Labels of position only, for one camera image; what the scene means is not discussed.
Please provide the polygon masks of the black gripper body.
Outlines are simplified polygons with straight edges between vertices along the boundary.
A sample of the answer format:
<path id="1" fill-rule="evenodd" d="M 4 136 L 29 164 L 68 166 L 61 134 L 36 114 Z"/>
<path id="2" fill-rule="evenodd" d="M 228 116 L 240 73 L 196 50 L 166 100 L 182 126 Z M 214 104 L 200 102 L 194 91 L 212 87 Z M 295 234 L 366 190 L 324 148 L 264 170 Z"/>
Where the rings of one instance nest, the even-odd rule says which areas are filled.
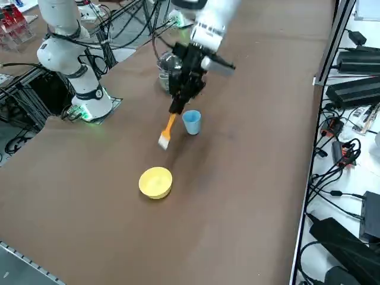
<path id="1" fill-rule="evenodd" d="M 181 60 L 181 68 L 173 71 L 170 75 L 170 84 L 173 86 L 184 86 L 189 80 L 195 80 L 193 85 L 205 86 L 202 77 L 205 71 L 201 68 L 204 58 L 201 46 L 189 43 L 175 43 L 172 52 Z"/>

